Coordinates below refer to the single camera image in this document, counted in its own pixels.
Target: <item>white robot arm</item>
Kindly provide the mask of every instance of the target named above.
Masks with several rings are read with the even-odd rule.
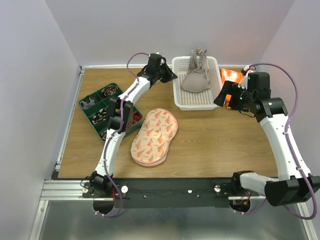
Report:
[[[158,80],[167,83],[177,76],[171,71],[166,59],[159,54],[149,55],[148,64],[137,74],[134,83],[120,96],[112,96],[107,109],[106,140],[100,161],[89,177],[93,190],[106,193],[111,190],[109,178],[114,174],[114,165],[120,143],[133,124],[134,105]]]
[[[269,74],[250,71],[239,84],[225,81],[214,103],[223,106],[226,95],[231,95],[231,109],[254,113],[269,140],[278,170],[278,178],[252,171],[235,172],[231,179],[233,189],[257,192],[265,196],[272,206],[307,201],[311,193],[302,174],[307,177],[314,192],[320,187],[320,177],[312,176],[301,157],[290,126],[286,131],[288,111],[281,98],[271,98]],[[298,165],[292,152],[299,161]]]

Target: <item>strawberry pattern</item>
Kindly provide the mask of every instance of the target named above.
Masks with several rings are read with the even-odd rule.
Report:
[[[132,142],[133,160],[143,166],[162,163],[167,157],[169,143],[177,130],[178,123],[172,113],[162,108],[150,111]]]

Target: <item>orange bag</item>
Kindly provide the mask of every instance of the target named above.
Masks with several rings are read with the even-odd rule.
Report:
[[[233,71],[230,69],[225,69],[225,68],[221,68],[221,80],[222,80],[222,84],[225,83],[225,81],[231,81],[231,82],[235,82],[235,83],[240,83],[241,80],[244,78],[244,76],[242,76],[241,72],[237,72],[237,71]],[[227,108],[228,104],[230,102],[231,96],[227,95],[225,98],[225,105]]]

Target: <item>wooden tabletop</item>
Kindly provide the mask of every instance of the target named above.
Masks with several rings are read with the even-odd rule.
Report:
[[[78,101],[109,83],[124,91],[134,77],[126,69],[86,69]],[[178,132],[169,145],[166,160],[158,166],[136,164],[130,154],[138,130],[125,137],[115,162],[118,178],[231,177],[252,170],[276,176],[277,167],[268,139],[255,118],[219,107],[214,110],[181,111],[174,102],[171,82],[154,85],[137,102],[145,116],[155,108],[170,111]],[[104,147],[79,105],[75,107],[60,167],[60,178],[83,178],[96,168]]]

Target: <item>drawstring bag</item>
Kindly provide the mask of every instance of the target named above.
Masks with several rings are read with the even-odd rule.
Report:
[[[200,48],[192,51],[188,71],[181,85],[183,90],[199,93],[210,88],[210,80],[207,78],[207,72],[205,71],[205,64],[207,64],[206,51]]]

